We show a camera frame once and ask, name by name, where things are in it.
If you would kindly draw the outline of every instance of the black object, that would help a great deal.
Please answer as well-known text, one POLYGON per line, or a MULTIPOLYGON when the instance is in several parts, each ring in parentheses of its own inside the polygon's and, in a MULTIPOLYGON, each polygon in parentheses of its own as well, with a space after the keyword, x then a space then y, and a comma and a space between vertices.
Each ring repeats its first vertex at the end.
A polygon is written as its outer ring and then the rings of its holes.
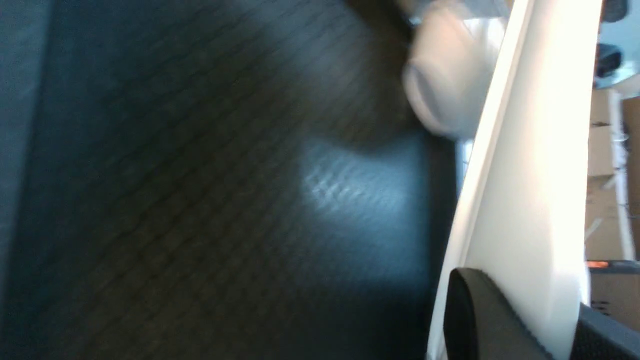
POLYGON ((596 76, 605 78, 622 65, 622 50, 615 45, 598 43, 596 47, 596 76))
POLYGON ((51 22, 0 359, 423 358, 454 146, 412 116, 385 12, 59 0, 51 22))
POLYGON ((629 13, 628 0, 605 0, 602 5, 602 22, 616 22, 624 19, 629 13))
POLYGON ((493 281, 475 269, 451 272, 444 334, 450 360, 551 359, 493 281))
POLYGON ((640 334, 588 306, 580 306, 571 360, 638 360, 640 334))

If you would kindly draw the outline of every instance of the cardboard box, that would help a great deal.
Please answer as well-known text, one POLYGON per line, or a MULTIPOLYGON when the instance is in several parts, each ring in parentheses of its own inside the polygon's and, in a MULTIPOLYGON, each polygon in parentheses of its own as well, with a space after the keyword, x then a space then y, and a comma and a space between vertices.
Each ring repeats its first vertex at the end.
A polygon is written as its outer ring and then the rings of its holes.
POLYGON ((609 107, 611 97, 608 90, 593 90, 591 92, 591 116, 589 122, 592 127, 611 125, 609 107))
POLYGON ((587 181, 584 241, 588 260, 619 260, 628 257, 622 239, 615 176, 590 177, 587 181))
POLYGON ((613 152, 611 149, 611 126, 589 129, 588 176, 613 175, 613 152))
POLYGON ((640 258, 640 97, 624 100, 622 106, 630 149, 627 159, 628 212, 636 240, 636 256, 640 258))

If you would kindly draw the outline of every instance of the dark textured surface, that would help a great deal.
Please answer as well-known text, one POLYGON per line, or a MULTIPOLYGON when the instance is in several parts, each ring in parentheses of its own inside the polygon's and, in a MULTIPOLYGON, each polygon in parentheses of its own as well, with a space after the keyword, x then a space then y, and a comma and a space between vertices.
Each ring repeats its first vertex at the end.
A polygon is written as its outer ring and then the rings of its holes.
POLYGON ((580 305, 571 360, 638 360, 640 333, 580 305))
POLYGON ((2 359, 420 359, 452 144, 370 1, 63 1, 2 359))

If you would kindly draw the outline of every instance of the white object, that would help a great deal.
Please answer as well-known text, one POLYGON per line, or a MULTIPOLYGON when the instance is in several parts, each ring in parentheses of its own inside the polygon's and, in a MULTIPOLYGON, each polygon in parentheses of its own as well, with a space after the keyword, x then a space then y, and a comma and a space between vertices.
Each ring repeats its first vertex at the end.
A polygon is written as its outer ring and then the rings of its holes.
POLYGON ((403 83, 433 133, 473 139, 504 36, 502 18, 474 18, 459 1, 435 1, 417 29, 403 83))
POLYGON ((486 272, 554 358, 569 358, 584 301, 585 105, 601 5, 514 3, 449 237, 429 359, 445 354, 447 284, 459 266, 486 272))

